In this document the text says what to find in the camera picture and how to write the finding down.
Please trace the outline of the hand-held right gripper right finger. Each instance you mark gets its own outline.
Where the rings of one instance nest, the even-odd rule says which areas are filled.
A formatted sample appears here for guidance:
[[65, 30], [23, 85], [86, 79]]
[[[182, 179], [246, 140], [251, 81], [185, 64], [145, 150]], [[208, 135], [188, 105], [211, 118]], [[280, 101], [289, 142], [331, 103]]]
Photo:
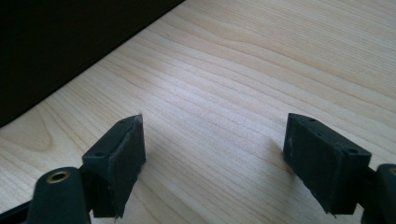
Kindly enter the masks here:
[[357, 177], [371, 153], [316, 119], [288, 114], [283, 158], [325, 212], [354, 213]]

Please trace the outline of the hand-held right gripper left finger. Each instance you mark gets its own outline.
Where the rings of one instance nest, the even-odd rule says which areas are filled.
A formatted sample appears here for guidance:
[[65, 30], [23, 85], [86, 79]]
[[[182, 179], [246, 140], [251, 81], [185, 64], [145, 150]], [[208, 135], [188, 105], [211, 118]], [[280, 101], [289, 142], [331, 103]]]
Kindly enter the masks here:
[[143, 116], [116, 122], [83, 156], [81, 175], [94, 217], [123, 217], [146, 150]]

